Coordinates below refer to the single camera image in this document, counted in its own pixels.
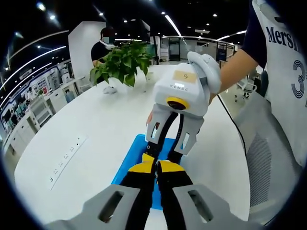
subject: jersey number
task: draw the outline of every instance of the jersey number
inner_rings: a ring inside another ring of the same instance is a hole
[[[299,89],[296,89],[295,84],[291,84],[291,87],[292,87],[292,91],[294,93],[294,96],[299,99],[299,98],[302,98],[304,96],[304,92],[305,92],[304,80],[305,80],[306,74],[305,74],[305,68],[304,68],[303,63],[299,60],[296,60],[293,63],[293,70],[297,70],[298,68],[300,68],[301,72],[302,72],[301,75],[298,75]]]

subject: hand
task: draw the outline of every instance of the hand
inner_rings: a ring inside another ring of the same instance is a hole
[[[148,125],[151,122],[152,118],[153,118],[153,112],[151,111],[147,118],[146,125]]]
[[[209,99],[209,105],[211,104],[212,100],[214,99],[214,97],[216,96],[216,94],[211,94],[210,95],[210,99]]]

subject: potted plant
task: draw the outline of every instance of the potted plant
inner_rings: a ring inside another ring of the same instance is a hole
[[[97,84],[97,79],[102,77],[108,84],[109,78],[116,78],[121,83],[133,87],[137,67],[140,67],[146,76],[151,56],[147,53],[144,43],[131,41],[121,47],[114,48],[101,59],[105,62],[103,64],[97,62],[90,73],[91,76],[94,76],[94,85]]]

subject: power outlet strip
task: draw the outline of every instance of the power outlet strip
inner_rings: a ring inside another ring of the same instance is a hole
[[[68,151],[66,151],[63,156],[59,159],[59,162],[54,167],[50,177],[48,178],[48,188],[52,190],[55,183],[57,182],[59,176],[62,174],[63,170],[72,159],[74,154],[78,151],[78,149],[82,146],[82,144],[86,141],[87,137],[78,136],[76,137],[74,143],[71,145]]]

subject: black shirt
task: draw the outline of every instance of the black shirt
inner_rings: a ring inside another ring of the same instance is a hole
[[[101,42],[97,42],[91,51],[91,57],[92,57],[92,61],[97,61],[100,58],[103,58],[105,55],[107,55],[111,50],[107,49],[106,46],[104,44],[102,44]]]

